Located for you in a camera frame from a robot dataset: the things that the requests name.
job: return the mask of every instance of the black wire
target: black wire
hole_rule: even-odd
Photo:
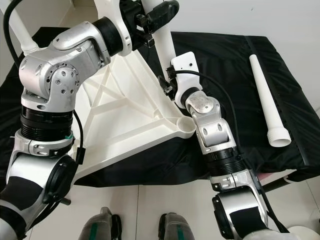
[[[14,64],[16,65],[16,67],[19,69],[20,66],[20,61],[19,61],[19,57],[15,51],[15,47],[12,43],[11,37],[10,37],[10,32],[9,32],[9,20],[10,20],[10,15],[13,12],[13,10],[15,9],[15,7],[21,2],[22,0],[13,0],[9,6],[7,7],[7,9],[4,12],[4,16],[3,16],[3,33],[4,33],[4,38],[6,41],[6,44],[8,45],[8,49],[11,53],[11,56],[14,60]]]
[[[46,217],[48,217],[59,205],[60,201],[57,201],[55,203],[49,203],[44,210],[40,213],[39,216],[36,217],[36,219],[33,221],[33,223],[30,226],[30,229],[33,228],[35,225],[40,223],[42,220],[44,220]]]
[[[82,124],[76,110],[73,110],[73,114],[79,126],[79,130],[80,130],[80,146],[79,147],[82,148],[84,145],[84,130],[82,128]]]
[[[261,182],[260,182],[259,178],[257,177],[257,174],[256,174],[254,168],[252,167],[251,163],[246,158],[243,158],[243,160],[244,160],[245,164],[247,165],[247,168],[252,170],[254,176],[257,179],[257,182],[258,182],[259,188],[260,188],[260,193],[262,195],[265,206],[268,209],[267,213],[268,213],[269,217],[274,221],[275,225],[277,226],[277,228],[279,229],[279,231],[281,233],[289,233],[288,229],[278,220],[274,210],[272,209],[271,204],[270,204],[268,197],[266,195],[266,192],[265,192],[264,188],[262,187]]]
[[[213,83],[214,85],[216,85],[220,89],[220,91],[226,96],[226,98],[227,98],[227,100],[229,102],[229,105],[231,107],[232,116],[233,116],[235,142],[236,142],[237,147],[240,149],[241,145],[240,145],[240,139],[239,139],[239,131],[238,131],[238,123],[237,123],[235,106],[234,106],[229,94],[225,90],[225,88],[217,80],[215,80],[212,77],[207,76],[207,75],[205,75],[203,73],[197,72],[197,71],[178,70],[178,71],[174,71],[173,73],[175,73],[175,74],[193,74],[193,75],[198,75],[200,77],[208,79],[211,83]]]
[[[145,58],[145,62],[148,64],[149,62],[149,58],[150,58],[150,47],[147,47],[147,54],[146,54],[146,58]]]

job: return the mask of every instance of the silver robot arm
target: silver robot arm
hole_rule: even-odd
[[[190,113],[196,125],[211,186],[219,192],[212,203],[221,235],[235,240],[297,240],[289,232],[279,233],[268,228],[267,208],[265,198],[261,197],[259,180],[246,167],[229,124],[222,118],[220,103],[202,91],[196,75],[195,55],[187,52],[174,57],[167,73],[170,83],[175,86],[175,103]]]
[[[0,194],[0,239],[23,239],[70,190],[85,154],[81,143],[75,160],[67,154],[74,143],[71,125],[80,85],[109,64],[111,56],[125,56],[142,45],[152,47],[151,33],[179,9],[176,1],[164,2],[145,14],[138,1],[96,2],[99,8],[111,8],[110,19],[102,16],[68,29],[19,66],[24,86],[21,129],[15,133],[7,185]]]

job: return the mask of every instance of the tiled floor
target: tiled floor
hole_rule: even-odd
[[[83,226],[101,207],[118,214],[122,222],[122,239],[136,239],[138,186],[73,186],[71,205],[60,204],[44,221],[36,225],[30,240],[77,240]]]
[[[97,19],[92,2],[78,0],[62,26]],[[302,225],[320,234],[320,176],[290,184],[267,193],[280,221],[286,226]],[[109,207],[122,220],[123,240],[157,239],[161,214],[176,212],[189,222],[195,239],[222,240],[214,217],[211,185],[197,180],[175,186],[124,186],[92,188],[74,186],[70,206],[60,205],[47,219],[29,231],[27,240],[76,240],[85,222]]]

